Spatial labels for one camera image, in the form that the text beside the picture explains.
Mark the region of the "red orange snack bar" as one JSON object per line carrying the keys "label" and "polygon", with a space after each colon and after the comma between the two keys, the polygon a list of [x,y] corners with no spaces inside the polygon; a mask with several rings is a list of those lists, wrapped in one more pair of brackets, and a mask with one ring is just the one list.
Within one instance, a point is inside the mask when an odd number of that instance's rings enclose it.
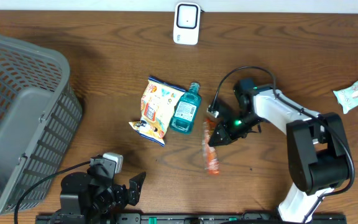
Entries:
{"label": "red orange snack bar", "polygon": [[212,122],[210,119],[206,118],[203,123],[203,157],[205,169],[208,171],[209,175],[218,175],[219,174],[219,161],[216,150],[214,147],[210,146],[209,140],[213,134],[216,123]]}

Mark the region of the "teal mouthwash bottle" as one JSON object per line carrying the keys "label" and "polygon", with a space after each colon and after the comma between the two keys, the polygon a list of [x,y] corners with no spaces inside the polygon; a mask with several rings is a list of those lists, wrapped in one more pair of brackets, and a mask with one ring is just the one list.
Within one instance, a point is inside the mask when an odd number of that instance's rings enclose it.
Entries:
{"label": "teal mouthwash bottle", "polygon": [[170,122],[170,127],[174,131],[183,134],[190,134],[192,132],[196,114],[201,104],[199,90],[200,84],[193,82],[189,90],[179,99]]}

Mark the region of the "yellow snack bag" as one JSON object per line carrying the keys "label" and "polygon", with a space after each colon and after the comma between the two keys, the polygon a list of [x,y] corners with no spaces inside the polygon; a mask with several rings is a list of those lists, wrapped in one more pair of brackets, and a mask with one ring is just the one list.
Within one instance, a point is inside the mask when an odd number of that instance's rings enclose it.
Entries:
{"label": "yellow snack bag", "polygon": [[175,107],[185,92],[186,90],[179,86],[149,77],[140,100],[140,121],[131,121],[130,126],[143,138],[164,146],[164,136]]}

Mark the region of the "light teal wipes packet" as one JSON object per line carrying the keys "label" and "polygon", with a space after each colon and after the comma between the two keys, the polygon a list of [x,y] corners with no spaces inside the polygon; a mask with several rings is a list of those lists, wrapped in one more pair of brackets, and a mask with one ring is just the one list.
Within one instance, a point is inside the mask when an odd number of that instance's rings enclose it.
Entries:
{"label": "light teal wipes packet", "polygon": [[342,111],[347,114],[350,110],[358,106],[358,81],[350,87],[333,91],[337,102],[342,106]]}

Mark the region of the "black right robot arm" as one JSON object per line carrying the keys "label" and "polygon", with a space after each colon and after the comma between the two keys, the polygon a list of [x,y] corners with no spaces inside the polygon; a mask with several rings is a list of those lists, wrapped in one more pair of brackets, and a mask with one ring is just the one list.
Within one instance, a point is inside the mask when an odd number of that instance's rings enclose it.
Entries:
{"label": "black right robot arm", "polygon": [[[225,146],[246,138],[262,122],[281,130],[287,138],[293,183],[278,206],[278,214],[283,222],[311,223],[324,198],[349,190],[354,182],[354,163],[340,116],[308,110],[273,85],[257,86],[250,78],[238,81],[233,92],[241,109],[239,114],[217,99],[207,109],[220,120],[209,146]],[[343,182],[348,186],[342,189]]]}

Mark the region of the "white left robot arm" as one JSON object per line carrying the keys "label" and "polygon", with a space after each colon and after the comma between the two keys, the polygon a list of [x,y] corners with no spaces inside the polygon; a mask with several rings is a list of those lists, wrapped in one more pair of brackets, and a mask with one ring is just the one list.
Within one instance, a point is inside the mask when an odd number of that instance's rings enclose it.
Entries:
{"label": "white left robot arm", "polygon": [[114,182],[120,173],[123,156],[104,154],[92,157],[86,172],[74,172],[63,178],[60,193],[61,223],[115,223],[110,210],[135,206],[140,200],[147,173],[129,180],[129,186]]}

